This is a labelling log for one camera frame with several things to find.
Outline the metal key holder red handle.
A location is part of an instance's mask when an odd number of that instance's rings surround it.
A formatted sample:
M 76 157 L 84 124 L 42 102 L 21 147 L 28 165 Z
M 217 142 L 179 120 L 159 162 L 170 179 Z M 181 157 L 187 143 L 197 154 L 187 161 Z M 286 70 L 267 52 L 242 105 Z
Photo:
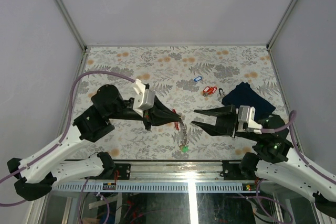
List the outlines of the metal key holder red handle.
M 187 126 L 183 122 L 179 122 L 180 125 L 180 134 L 181 134 L 181 142 L 179 148 L 182 149 L 188 144 L 187 140 Z

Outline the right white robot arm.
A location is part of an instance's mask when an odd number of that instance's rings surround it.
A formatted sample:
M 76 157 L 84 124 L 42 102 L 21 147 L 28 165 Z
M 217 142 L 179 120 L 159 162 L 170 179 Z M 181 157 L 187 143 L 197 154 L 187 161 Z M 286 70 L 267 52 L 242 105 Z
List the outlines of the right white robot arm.
M 239 163 L 240 175 L 245 179 L 265 179 L 286 187 L 310 202 L 323 214 L 335 218 L 335 175 L 305 157 L 298 149 L 292 123 L 296 112 L 292 111 L 288 123 L 270 114 L 255 120 L 253 106 L 234 105 L 195 113 L 216 118 L 215 125 L 196 122 L 210 136 L 232 136 L 255 142 L 253 152 L 247 152 Z

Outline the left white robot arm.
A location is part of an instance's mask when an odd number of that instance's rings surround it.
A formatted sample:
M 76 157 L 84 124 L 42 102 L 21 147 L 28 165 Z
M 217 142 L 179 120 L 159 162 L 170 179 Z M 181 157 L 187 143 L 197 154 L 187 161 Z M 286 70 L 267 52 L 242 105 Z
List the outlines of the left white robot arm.
M 133 88 L 136 96 L 125 100 L 116 86 L 101 86 L 91 98 L 92 106 L 75 118 L 62 135 L 28 158 L 10 159 L 7 167 L 16 178 L 17 195 L 33 201 L 76 179 L 115 179 L 116 165 L 107 152 L 97 152 L 81 161 L 65 161 L 112 132 L 112 119 L 141 121 L 146 130 L 181 122 L 181 116 L 163 105 L 148 85 L 134 84 Z

